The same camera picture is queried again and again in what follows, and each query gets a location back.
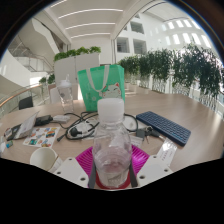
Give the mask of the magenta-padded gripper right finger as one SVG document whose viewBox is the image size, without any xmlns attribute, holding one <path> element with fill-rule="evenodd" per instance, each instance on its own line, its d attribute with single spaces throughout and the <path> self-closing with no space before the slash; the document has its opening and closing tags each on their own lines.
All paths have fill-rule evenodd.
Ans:
<svg viewBox="0 0 224 224">
<path fill-rule="evenodd" d="M 173 171 L 156 155 L 132 146 L 132 164 L 130 166 L 130 184 L 139 188 L 172 174 Z"/>
</svg>

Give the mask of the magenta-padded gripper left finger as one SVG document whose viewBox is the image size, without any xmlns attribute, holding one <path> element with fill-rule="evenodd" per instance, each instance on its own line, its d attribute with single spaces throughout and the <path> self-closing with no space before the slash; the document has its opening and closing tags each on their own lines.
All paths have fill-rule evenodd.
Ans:
<svg viewBox="0 0 224 224">
<path fill-rule="evenodd" d="M 78 186 L 93 189 L 96 183 L 96 169 L 92 148 L 86 149 L 76 158 L 67 158 L 54 174 Z"/>
</svg>

